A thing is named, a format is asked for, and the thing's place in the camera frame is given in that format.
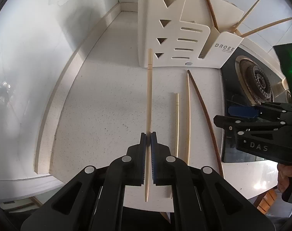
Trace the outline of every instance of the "human hand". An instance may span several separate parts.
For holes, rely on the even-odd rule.
[[[278,190],[283,193],[289,186],[289,178],[292,177],[292,166],[278,164]]]

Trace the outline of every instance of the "wooden chopstick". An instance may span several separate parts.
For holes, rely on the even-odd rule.
[[[235,30],[235,32],[234,33],[236,33],[236,35],[238,35],[238,36],[241,36],[242,34],[240,33],[240,31],[239,30]]]
[[[276,21],[276,22],[269,23],[269,24],[264,25],[262,27],[256,28],[256,29],[254,29],[252,31],[249,31],[249,32],[247,32],[245,34],[242,34],[242,35],[240,35],[240,37],[245,38],[245,37],[250,36],[250,35],[252,35],[254,33],[257,33],[257,32],[259,32],[259,31],[261,31],[263,29],[267,29],[269,27],[272,27],[272,26],[275,26],[275,25],[278,25],[280,23],[287,22],[287,21],[290,21],[290,20],[292,20],[292,17],[289,17],[289,18],[286,18],[286,19],[282,19],[282,20],[279,20],[279,21]]]
[[[175,134],[175,156],[178,157],[179,147],[179,94],[176,93],[176,134]]]
[[[210,2],[210,0],[206,0],[206,2],[207,2],[207,5],[208,5],[208,8],[209,8],[212,20],[213,20],[213,25],[219,31],[218,23],[216,22],[216,16],[214,14],[214,10],[213,10],[213,7],[211,5],[211,2]]]
[[[204,114],[205,114],[205,117],[206,117],[206,120],[207,120],[207,123],[208,123],[208,127],[209,127],[209,130],[210,130],[210,134],[211,134],[211,138],[212,138],[212,142],[213,142],[213,146],[214,146],[214,151],[216,153],[216,160],[217,160],[217,163],[218,163],[219,172],[220,172],[220,175],[224,178],[224,172],[223,172],[223,166],[222,166],[222,161],[221,161],[221,155],[220,155],[220,152],[219,152],[218,144],[216,142],[216,137],[214,135],[213,126],[212,126],[212,123],[211,123],[211,120],[210,120],[210,117],[209,117],[209,114],[208,114],[206,105],[204,103],[204,100],[202,98],[202,95],[200,94],[200,92],[198,90],[198,87],[196,85],[196,82],[194,81],[194,78],[193,78],[190,70],[188,70],[188,75],[190,76],[190,79],[191,79],[191,81],[192,81],[192,83],[194,85],[195,91],[196,91],[197,96],[199,98],[200,104],[202,105],[202,108],[203,108],[203,111],[204,111]]]
[[[240,19],[240,21],[232,27],[232,30],[230,31],[231,33],[234,33],[236,29],[239,27],[239,25],[244,21],[244,19],[247,18],[247,16],[251,13],[251,11],[255,8],[255,6],[259,3],[260,0],[257,0],[253,6],[248,10],[248,12]]]
[[[152,106],[152,49],[148,49],[147,70],[147,113],[146,113],[146,167],[145,167],[145,202],[148,202],[149,180],[151,167],[150,134],[151,134],[151,106]]]
[[[191,143],[191,100],[190,100],[190,81],[187,75],[187,155],[185,162],[189,165],[190,160],[190,143]]]

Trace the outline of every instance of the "white utensil holder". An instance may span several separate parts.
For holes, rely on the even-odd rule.
[[[223,0],[211,3],[221,33],[213,26],[205,0],[139,0],[140,66],[147,67],[152,48],[154,67],[221,68],[243,40],[224,30],[236,24],[243,11]]]

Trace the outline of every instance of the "speckled countertop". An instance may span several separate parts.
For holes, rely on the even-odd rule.
[[[180,158],[184,158],[186,147],[186,70],[187,67],[153,69],[152,131],[157,132],[158,142],[169,146],[173,153],[175,93],[179,93]],[[190,70],[210,118],[223,114],[220,70]],[[137,56],[137,13],[121,12],[90,52],[71,87],[56,133],[50,173],[68,182],[85,166],[108,166],[125,155],[129,146],[139,143],[141,132],[146,131],[146,84],[147,69],[139,66]],[[218,171],[206,118],[193,85],[190,91],[190,166],[208,165]],[[222,129],[214,130],[221,146]],[[273,187],[275,163],[267,162],[224,164],[226,178],[245,197],[253,197]],[[172,212],[170,192],[169,186],[151,185],[149,201],[145,203],[143,186],[127,186],[124,206]]]

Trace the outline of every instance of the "white wall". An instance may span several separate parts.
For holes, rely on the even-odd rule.
[[[137,0],[119,0],[120,2],[137,2]],[[243,11],[248,11],[257,0],[226,0]],[[241,33],[246,33],[265,24],[292,17],[292,5],[288,0],[261,0],[247,19],[239,26]],[[292,21],[265,29],[249,36],[273,57],[276,57],[272,46],[292,42]]]
[[[34,153],[51,92],[78,45],[117,2],[8,0],[2,8],[0,180],[38,176]]]

